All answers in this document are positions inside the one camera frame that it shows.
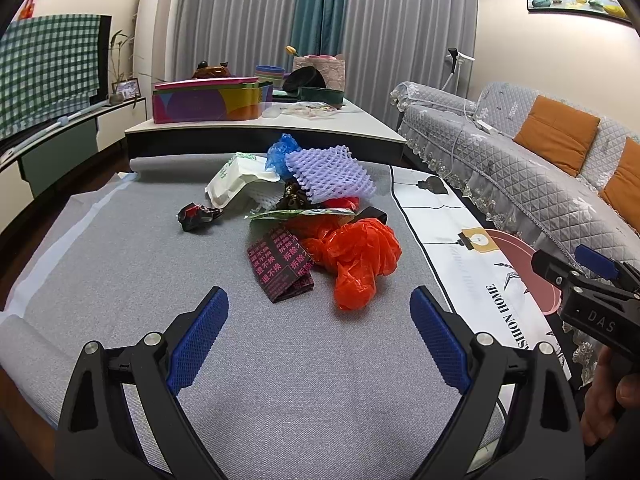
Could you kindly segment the person's right hand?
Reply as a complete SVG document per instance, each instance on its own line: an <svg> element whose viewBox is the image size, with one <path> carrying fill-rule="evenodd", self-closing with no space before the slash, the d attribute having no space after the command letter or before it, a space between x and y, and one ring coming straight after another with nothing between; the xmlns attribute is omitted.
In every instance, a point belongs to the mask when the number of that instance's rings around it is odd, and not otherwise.
<svg viewBox="0 0 640 480"><path fill-rule="evenodd" d="M631 374L615 379L613 356L614 352L608 347L600 350L593 381L585 396L580 429L582 440L587 446L606 439L613 431L616 425L613 408L616 403L625 410L636 410L639 407L639 376Z"/></svg>

